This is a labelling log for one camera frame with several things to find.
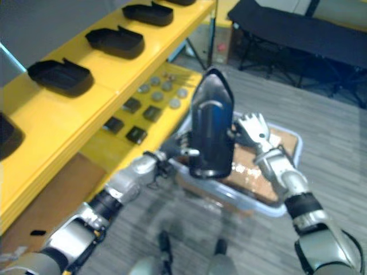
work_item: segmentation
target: clear plastic container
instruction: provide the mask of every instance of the clear plastic container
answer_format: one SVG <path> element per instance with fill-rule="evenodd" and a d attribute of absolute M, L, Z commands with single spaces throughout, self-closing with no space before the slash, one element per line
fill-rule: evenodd
<path fill-rule="evenodd" d="M 240 116 L 239 113 L 234 113 L 235 117 Z M 271 128 L 275 128 L 284 132 L 288 132 L 297 137 L 297 144 L 294 151 L 294 163 L 297 166 L 299 163 L 300 155 L 302 152 L 303 142 L 302 138 L 295 132 L 285 129 L 283 127 L 268 123 Z M 191 117 L 188 116 L 185 121 L 181 124 L 177 132 L 185 132 L 191 127 Z M 284 203 L 278 203 L 274 205 L 267 205 L 251 196 L 250 194 L 241 193 L 221 182 L 213 179 L 196 179 L 189 174 L 189 169 L 182 163 L 172 159 L 170 160 L 172 165 L 177 169 L 181 178 L 187 183 L 196 188 L 209 193 L 213 197 L 217 197 L 221 201 L 231 204 L 233 207 L 239 210 L 255 210 L 257 212 L 263 213 L 269 217 L 281 217 L 286 213 L 286 207 Z"/>

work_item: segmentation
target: round gray button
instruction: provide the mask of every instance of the round gray button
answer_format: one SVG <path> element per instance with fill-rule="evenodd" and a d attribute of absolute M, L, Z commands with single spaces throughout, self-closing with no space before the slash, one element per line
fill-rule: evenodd
<path fill-rule="evenodd" d="M 177 90 L 177 96 L 180 98 L 180 99 L 184 99 L 185 97 L 187 97 L 189 94 L 189 91 L 186 90 L 185 88 L 180 88 Z"/>
<path fill-rule="evenodd" d="M 161 101 L 163 99 L 163 93 L 162 92 L 154 92 L 151 95 L 151 99 L 154 101 Z"/>
<path fill-rule="evenodd" d="M 178 109 L 181 106 L 181 103 L 179 102 L 179 99 L 171 99 L 170 100 L 170 107 L 172 109 Z"/>
<path fill-rule="evenodd" d="M 168 91 L 172 90 L 172 82 L 171 82 L 171 81 L 166 81 L 166 82 L 164 82 L 164 83 L 162 84 L 162 90 L 163 90 L 163 91 L 166 91 L 166 92 L 168 92 Z"/>
<path fill-rule="evenodd" d="M 152 86 L 158 86 L 161 83 L 161 79 L 158 76 L 153 76 L 150 79 L 150 85 Z"/>
<path fill-rule="evenodd" d="M 138 93 L 147 93 L 147 92 L 149 92 L 149 90 L 150 90 L 149 85 L 148 84 L 143 84 L 139 87 Z"/>

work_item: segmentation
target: silver robot arm segment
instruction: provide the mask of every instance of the silver robot arm segment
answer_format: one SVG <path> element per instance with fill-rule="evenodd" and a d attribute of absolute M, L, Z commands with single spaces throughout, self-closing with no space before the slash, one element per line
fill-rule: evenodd
<path fill-rule="evenodd" d="M 313 196 L 306 177 L 284 151 L 274 148 L 261 114 L 245 115 L 235 122 L 243 143 L 256 149 L 254 163 L 284 198 L 299 235 L 295 250 L 306 274 L 359 274 L 359 257 L 346 235 Z"/>
<path fill-rule="evenodd" d="M 1 271 L 5 275 L 59 275 L 75 271 L 101 242 L 117 213 L 143 186 L 155 181 L 166 163 L 163 152 L 146 152 L 118 171 L 104 189 L 82 205 L 46 240 L 41 251 L 28 253 Z"/>

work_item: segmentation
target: black plastic tray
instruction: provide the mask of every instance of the black plastic tray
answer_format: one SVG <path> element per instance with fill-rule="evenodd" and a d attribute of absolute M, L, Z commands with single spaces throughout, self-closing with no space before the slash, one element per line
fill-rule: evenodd
<path fill-rule="evenodd" d="M 28 75 L 35 82 L 53 92 L 69 97 L 80 96 L 93 85 L 91 72 L 66 58 L 64 63 L 55 60 L 41 61 L 28 68 Z"/>
<path fill-rule="evenodd" d="M 24 133 L 5 114 L 0 113 L 0 160 L 10 156 L 23 142 Z"/>
<path fill-rule="evenodd" d="M 93 48 L 126 59 L 133 59 L 144 50 L 144 37 L 120 26 L 118 30 L 93 30 L 85 37 Z"/>
<path fill-rule="evenodd" d="M 190 6 L 195 3 L 196 0 L 166 0 L 171 3 L 179 4 L 181 6 Z"/>
<path fill-rule="evenodd" d="M 151 6 L 126 6 L 122 8 L 122 12 L 128 19 L 137 20 L 155 26 L 167 26 L 173 20 L 173 9 L 154 2 L 151 3 Z"/>

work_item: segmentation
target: wall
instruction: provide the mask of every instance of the wall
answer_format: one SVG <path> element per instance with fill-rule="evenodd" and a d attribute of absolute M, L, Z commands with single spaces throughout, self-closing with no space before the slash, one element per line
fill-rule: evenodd
<path fill-rule="evenodd" d="M 1 0 L 1 42 L 24 66 L 46 56 L 128 0 Z M 17 69 L 1 53 L 1 85 Z"/>
<path fill-rule="evenodd" d="M 311 0 L 256 0 L 261 6 L 304 15 Z"/>
<path fill-rule="evenodd" d="M 367 2 L 361 0 L 321 0 L 314 17 L 367 31 Z"/>

